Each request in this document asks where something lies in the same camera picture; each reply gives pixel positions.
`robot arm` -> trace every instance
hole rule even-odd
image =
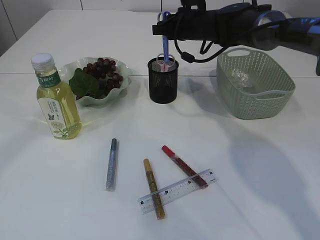
[[[283,46],[317,56],[316,74],[320,76],[320,18],[287,19],[269,4],[258,5],[257,0],[209,11],[205,0],[181,0],[181,3],[177,13],[153,25],[152,32],[174,40],[181,58],[187,62],[208,62],[231,46],[244,45],[264,51]],[[211,41],[209,45],[219,44],[222,49],[207,59],[195,59],[180,50],[177,40],[204,41],[201,53],[209,50],[203,49],[205,41]]]

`white ceramic bowl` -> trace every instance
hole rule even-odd
[[[122,61],[119,61],[117,59],[114,59],[112,57],[104,57],[104,59],[110,59],[114,60],[116,63],[116,73],[120,74],[123,77],[123,81],[121,82],[120,88],[114,88],[112,89],[109,94],[102,99],[95,99],[91,96],[84,96],[77,100],[76,102],[83,105],[102,105],[105,104],[108,101],[116,99],[119,94],[129,86],[129,76],[131,75],[132,71],[130,68],[128,68]],[[97,57],[84,57],[79,59],[78,61],[74,61],[72,63],[69,63],[67,65],[64,65],[62,68],[59,69],[59,75],[62,81],[69,84],[69,80],[75,75],[75,70],[77,68],[83,69],[87,66],[87,64],[91,63],[93,64],[98,60]]]

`green plastic basket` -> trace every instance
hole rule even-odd
[[[234,51],[248,55],[229,56]],[[255,92],[236,88],[232,71],[249,75]],[[236,48],[219,55],[216,69],[217,85],[230,112],[239,119],[264,119],[277,115],[294,93],[296,85],[286,71],[262,51]]]

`bunch of grapes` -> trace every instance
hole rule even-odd
[[[107,96],[112,89],[119,89],[123,77],[116,73],[116,62],[109,58],[98,58],[94,64],[88,63],[83,71],[86,74],[94,76],[99,81],[99,89],[103,90],[104,95]]]

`white bottle cap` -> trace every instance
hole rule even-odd
[[[37,72],[47,72],[55,67],[54,58],[49,53],[39,53],[31,58],[32,67]]]

